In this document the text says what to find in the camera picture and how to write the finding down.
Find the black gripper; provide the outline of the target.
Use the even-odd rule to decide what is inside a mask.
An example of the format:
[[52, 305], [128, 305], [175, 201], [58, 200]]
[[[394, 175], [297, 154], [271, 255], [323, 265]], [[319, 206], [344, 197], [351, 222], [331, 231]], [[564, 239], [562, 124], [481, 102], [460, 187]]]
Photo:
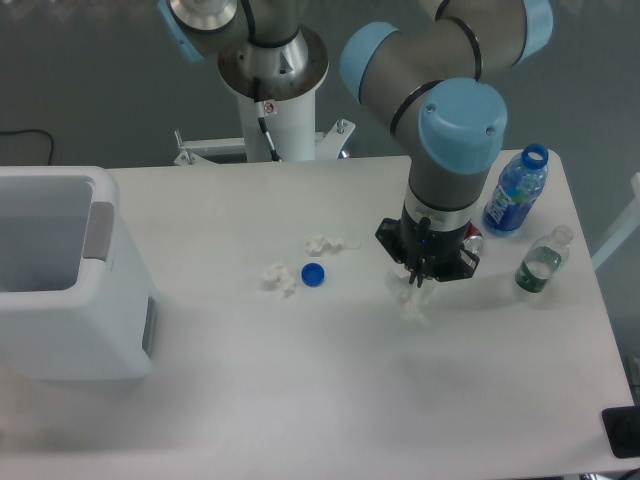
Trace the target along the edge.
[[449, 282], [473, 277], [480, 259], [463, 245], [470, 223], [437, 230], [429, 217], [416, 221], [404, 207], [399, 220], [384, 218], [375, 236], [393, 261], [409, 272], [409, 284], [421, 288], [424, 280]]

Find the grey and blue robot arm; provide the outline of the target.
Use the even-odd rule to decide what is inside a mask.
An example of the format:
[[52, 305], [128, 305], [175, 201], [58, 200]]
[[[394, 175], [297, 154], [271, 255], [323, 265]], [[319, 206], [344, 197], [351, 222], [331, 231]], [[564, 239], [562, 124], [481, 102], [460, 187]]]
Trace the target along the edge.
[[[162, 1], [159, 10], [189, 59], [216, 59], [249, 161], [318, 157], [314, 95], [329, 59], [300, 2]], [[414, 285], [474, 275], [479, 258], [464, 236], [507, 124], [487, 79], [540, 51], [553, 31], [546, 1], [437, 1], [430, 14], [415, 35], [386, 22], [360, 28], [339, 60], [351, 95], [410, 158], [401, 216], [376, 236]]]

